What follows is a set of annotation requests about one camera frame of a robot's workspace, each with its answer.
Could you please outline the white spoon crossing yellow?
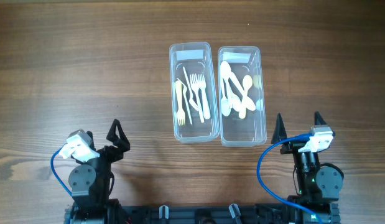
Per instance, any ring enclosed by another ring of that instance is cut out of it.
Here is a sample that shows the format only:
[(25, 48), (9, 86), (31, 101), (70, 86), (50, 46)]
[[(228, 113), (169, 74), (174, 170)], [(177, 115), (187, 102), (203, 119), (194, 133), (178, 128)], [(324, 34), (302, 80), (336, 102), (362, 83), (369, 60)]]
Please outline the white spoon crossing yellow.
[(231, 109), (229, 108), (229, 102), (226, 97), (226, 92), (225, 92), (225, 85), (224, 85), (224, 79), (221, 79), (220, 81), (221, 85), (221, 113), (223, 116), (229, 116)]

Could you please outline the light blue plastic fork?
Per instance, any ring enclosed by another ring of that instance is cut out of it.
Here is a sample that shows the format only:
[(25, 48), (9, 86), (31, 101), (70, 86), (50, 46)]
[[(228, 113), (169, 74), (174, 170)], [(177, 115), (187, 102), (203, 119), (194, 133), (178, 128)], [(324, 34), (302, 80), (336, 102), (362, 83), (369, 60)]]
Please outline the light blue plastic fork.
[(208, 100), (206, 96), (206, 81), (205, 81), (204, 74), (201, 73), (198, 75), (198, 81), (199, 81), (200, 89), (202, 91), (203, 116), (205, 119), (210, 119), (211, 115), (210, 115), (210, 108), (209, 108)]

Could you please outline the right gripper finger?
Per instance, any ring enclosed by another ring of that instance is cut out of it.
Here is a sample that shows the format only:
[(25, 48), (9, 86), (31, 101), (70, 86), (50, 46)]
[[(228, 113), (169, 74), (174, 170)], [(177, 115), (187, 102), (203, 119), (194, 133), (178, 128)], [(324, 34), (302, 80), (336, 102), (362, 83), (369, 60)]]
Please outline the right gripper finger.
[(284, 122), (282, 119), (282, 116), (280, 113), (277, 114), (277, 119), (276, 119), (276, 125), (274, 128), (274, 133), (272, 135), (271, 143), (275, 144), (277, 142), (283, 141), (287, 139), (287, 133), (285, 130)]
[(320, 134), (331, 134), (335, 137), (335, 132), (331, 127), (325, 122), (321, 114), (316, 111), (314, 113), (314, 126), (313, 126), (313, 135), (319, 136)]

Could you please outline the white plastic fork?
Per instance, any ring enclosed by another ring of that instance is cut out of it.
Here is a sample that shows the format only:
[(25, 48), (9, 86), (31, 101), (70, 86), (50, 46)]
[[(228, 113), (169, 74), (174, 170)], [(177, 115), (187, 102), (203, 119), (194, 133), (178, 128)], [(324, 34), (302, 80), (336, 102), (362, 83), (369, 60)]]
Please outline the white plastic fork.
[(198, 84), (198, 78), (197, 74), (191, 74), (190, 75), (190, 83), (192, 90), (195, 93), (196, 99), (197, 99), (197, 106), (198, 106), (198, 112), (200, 116), (200, 121), (203, 123), (204, 122), (204, 117), (203, 117), (203, 110), (202, 110), (202, 105), (200, 102), (200, 97), (199, 97), (199, 84)]
[(198, 105), (197, 105), (197, 104), (195, 103), (195, 101), (193, 100), (193, 92), (192, 92), (192, 89), (191, 89), (191, 86), (190, 86), (189, 78), (188, 78), (188, 75), (187, 75), (187, 72), (186, 72), (185, 67), (183, 67), (183, 72), (184, 72), (185, 79), (186, 79), (186, 81), (187, 81), (188, 90), (189, 90), (189, 93), (190, 93), (190, 97), (189, 97), (188, 102), (190, 103), (190, 105), (191, 105), (196, 111), (198, 111)]
[(186, 104), (188, 119), (189, 119), (190, 124), (192, 125), (193, 121), (192, 121), (192, 117), (191, 117), (190, 107), (189, 107), (188, 101), (187, 101), (187, 90), (188, 90), (188, 88), (179, 78), (177, 79), (176, 83), (178, 83), (179, 85), (182, 86), (182, 94), (183, 94), (183, 98), (184, 98), (185, 104)]

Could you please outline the yellow plastic fork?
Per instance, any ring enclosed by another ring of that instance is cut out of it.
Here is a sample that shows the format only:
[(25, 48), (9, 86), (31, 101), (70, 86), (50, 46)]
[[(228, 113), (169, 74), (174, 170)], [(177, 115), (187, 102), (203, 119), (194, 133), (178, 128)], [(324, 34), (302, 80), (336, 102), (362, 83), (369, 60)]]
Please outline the yellow plastic fork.
[(182, 103), (182, 83), (180, 80), (177, 80), (175, 82), (175, 91), (177, 96), (177, 122), (179, 126), (183, 126), (185, 124), (185, 112), (183, 110), (183, 103)]

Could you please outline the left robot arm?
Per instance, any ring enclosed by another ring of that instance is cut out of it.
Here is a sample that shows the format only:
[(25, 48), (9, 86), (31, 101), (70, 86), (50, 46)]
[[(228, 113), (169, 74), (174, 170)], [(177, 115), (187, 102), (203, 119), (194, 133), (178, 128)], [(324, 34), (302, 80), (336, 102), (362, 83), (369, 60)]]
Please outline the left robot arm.
[(132, 222), (119, 200), (109, 198), (114, 187), (111, 164), (123, 159), (124, 153), (131, 148), (119, 120), (113, 121), (106, 139), (112, 145), (96, 150), (90, 143), (88, 147), (98, 153), (98, 157), (85, 162), (77, 160), (79, 165), (68, 177), (74, 203), (65, 211), (64, 224)]

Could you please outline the white plastic spoon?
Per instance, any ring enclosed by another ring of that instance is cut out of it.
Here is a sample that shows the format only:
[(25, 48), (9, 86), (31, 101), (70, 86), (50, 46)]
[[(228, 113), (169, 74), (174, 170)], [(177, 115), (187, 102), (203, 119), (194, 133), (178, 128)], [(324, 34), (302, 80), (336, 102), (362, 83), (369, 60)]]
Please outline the white plastic spoon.
[(231, 87), (230, 87), (230, 84), (228, 81), (228, 79), (230, 77), (231, 68), (230, 68), (230, 65), (228, 64), (227, 61), (222, 61), (220, 68), (221, 68), (221, 77), (224, 79), (225, 84), (226, 84), (226, 95), (227, 95), (227, 99), (228, 99), (228, 106), (231, 109), (232, 108)]
[(228, 101), (230, 102), (231, 107), (235, 111), (239, 112), (241, 109), (241, 101), (239, 97), (233, 93), (229, 81), (227, 81), (227, 89), (228, 89)]
[(231, 72), (230, 79), (243, 96), (242, 104), (248, 110), (255, 111), (256, 110), (255, 102), (248, 96), (248, 91), (253, 86), (253, 79), (251, 78), (251, 76), (245, 75), (243, 78), (242, 84), (240, 84), (236, 75), (233, 72)]

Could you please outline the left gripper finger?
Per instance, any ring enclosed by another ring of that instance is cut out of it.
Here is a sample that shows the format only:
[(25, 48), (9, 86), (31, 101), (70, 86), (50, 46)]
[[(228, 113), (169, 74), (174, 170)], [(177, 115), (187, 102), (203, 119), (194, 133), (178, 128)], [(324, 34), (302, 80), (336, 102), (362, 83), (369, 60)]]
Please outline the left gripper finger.
[(130, 142), (128, 141), (118, 119), (113, 120), (106, 139), (112, 142), (112, 144), (121, 152), (127, 152), (131, 149)]
[(90, 149), (94, 149), (93, 133), (91, 131), (87, 131), (86, 134), (88, 135), (87, 143)]

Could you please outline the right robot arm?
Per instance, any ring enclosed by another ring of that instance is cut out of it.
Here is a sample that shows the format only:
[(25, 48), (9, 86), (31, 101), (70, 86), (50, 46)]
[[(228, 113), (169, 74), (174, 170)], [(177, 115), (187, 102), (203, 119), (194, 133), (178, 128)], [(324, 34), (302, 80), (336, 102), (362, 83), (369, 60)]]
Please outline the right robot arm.
[(321, 163), (318, 154), (330, 147), (335, 132), (324, 121), (320, 113), (314, 114), (314, 125), (303, 140), (288, 140), (284, 122), (277, 115), (271, 143), (284, 140), (281, 154), (292, 154), (294, 158), (293, 178), (297, 180), (297, 195), (290, 195), (288, 202), (295, 203), (314, 212), (313, 215), (301, 209), (283, 205), (278, 223), (340, 223), (338, 204), (339, 192), (343, 186), (344, 173), (331, 163)]

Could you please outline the yellow plastic spoon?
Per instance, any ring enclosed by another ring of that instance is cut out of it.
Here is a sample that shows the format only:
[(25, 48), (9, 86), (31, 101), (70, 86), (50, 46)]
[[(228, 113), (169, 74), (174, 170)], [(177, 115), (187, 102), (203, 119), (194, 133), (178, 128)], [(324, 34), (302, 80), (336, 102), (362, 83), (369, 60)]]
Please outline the yellow plastic spoon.
[(253, 101), (252, 99), (250, 99), (250, 97), (248, 97), (248, 90), (252, 87), (252, 85), (253, 79), (251, 78), (251, 76), (246, 75), (243, 78), (243, 99), (241, 102), (241, 109), (239, 111), (239, 117), (241, 119), (244, 119), (246, 117), (246, 110), (250, 110), (252, 107)]

